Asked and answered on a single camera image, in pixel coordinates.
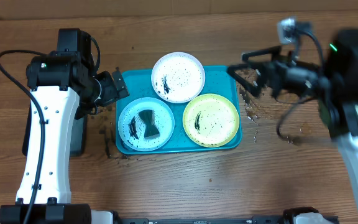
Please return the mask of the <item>green sponge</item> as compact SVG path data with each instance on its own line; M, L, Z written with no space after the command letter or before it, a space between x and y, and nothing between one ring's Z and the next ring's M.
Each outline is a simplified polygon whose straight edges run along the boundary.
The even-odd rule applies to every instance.
M142 110L139 112L139 118L145 124L144 138L156 138L160 132L155 124L155 115L153 110Z

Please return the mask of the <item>light blue speckled plate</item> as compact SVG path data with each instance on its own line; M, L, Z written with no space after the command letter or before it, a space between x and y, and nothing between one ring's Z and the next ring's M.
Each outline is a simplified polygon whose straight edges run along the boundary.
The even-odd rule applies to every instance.
M144 138L145 124L139 118L142 110L153 110L155 124L160 134L156 138ZM117 130L123 143L135 151L150 152L160 149L173 134L175 119L172 110L161 100L143 97L130 102L121 112Z

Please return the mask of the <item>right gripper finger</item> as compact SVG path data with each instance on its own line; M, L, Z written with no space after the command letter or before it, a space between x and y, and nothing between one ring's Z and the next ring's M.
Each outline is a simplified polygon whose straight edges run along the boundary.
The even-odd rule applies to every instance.
M282 57L281 52L282 52L281 45L269 47L266 49L260 49L260 50L256 50L253 52L246 52L246 53L242 54L242 61L245 63L249 63L249 62L251 62L250 58L252 58L252 57L258 57L258 56L262 56L262 55L270 55L270 60L260 61L261 63L270 63L275 60L281 59L281 57Z
M237 71L243 69L255 70L257 76L252 83L249 83L246 79L242 78L240 75L236 73ZM257 98L260 96L262 89L265 86L265 76L260 72L258 68L253 68L247 63L242 63L242 64L228 66L226 72L252 96Z

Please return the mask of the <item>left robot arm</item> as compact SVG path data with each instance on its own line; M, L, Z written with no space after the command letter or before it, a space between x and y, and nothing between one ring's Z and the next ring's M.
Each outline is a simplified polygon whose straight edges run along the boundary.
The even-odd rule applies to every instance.
M119 70L98 72L88 52L33 51L23 86L1 65L0 71L31 100L25 171L16 201L0 208L0 223L119 223L114 211L72 204L69 180L72 142L81 143L83 128L74 123L100 106L128 96Z

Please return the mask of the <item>white speckled plate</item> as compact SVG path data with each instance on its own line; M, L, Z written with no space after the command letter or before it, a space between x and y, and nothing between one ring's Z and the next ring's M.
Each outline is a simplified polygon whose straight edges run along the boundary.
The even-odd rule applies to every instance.
M191 54L172 52L154 65L151 83L156 94L170 103L186 103L196 98L206 81L201 62Z

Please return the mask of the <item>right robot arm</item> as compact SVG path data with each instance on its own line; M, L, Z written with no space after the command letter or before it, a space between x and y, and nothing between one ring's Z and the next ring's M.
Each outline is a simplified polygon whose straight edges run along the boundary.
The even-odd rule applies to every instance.
M319 103L319 114L335 142L349 174L358 211L358 29L339 30L329 55L319 65L298 60L303 30L288 32L295 48L282 55L281 46L248 52L227 73L252 96L265 87L276 98L281 91L296 94L298 103Z

